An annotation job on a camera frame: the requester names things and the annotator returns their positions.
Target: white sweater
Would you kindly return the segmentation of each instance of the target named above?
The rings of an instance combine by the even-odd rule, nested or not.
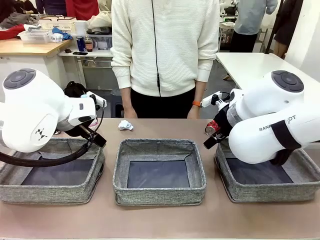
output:
[[[162,97],[207,82],[216,59],[219,0],[112,1],[113,71],[120,89]]]

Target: person's hand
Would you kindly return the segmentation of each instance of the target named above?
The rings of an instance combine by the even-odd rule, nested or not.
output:
[[[137,113],[132,106],[124,109],[124,118],[125,119],[137,119],[138,118]]]
[[[193,105],[188,113],[187,119],[198,119],[200,114],[200,107]]]

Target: black pants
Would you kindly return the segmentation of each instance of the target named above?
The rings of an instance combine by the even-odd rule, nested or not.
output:
[[[131,89],[131,103],[139,119],[186,119],[195,99],[196,88],[169,96],[147,96]]]
[[[252,53],[258,34],[244,35],[233,32],[230,53]]]

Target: soda can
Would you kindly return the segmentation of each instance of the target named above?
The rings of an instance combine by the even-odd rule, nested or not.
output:
[[[211,122],[209,122],[204,131],[205,134],[207,134],[208,136],[212,136],[215,132],[217,132],[220,129],[220,127],[218,126],[218,124],[216,123],[215,120],[212,120]]]
[[[78,45],[79,52],[84,52],[86,50],[85,39],[83,36],[76,37],[76,44]]]

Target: red soda can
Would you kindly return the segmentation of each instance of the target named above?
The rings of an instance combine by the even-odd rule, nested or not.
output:
[[[217,132],[220,129],[220,127],[218,126],[218,124],[216,123],[215,120],[212,120],[211,122],[209,122],[204,131],[205,134],[207,134],[208,136],[212,136],[215,132]]]

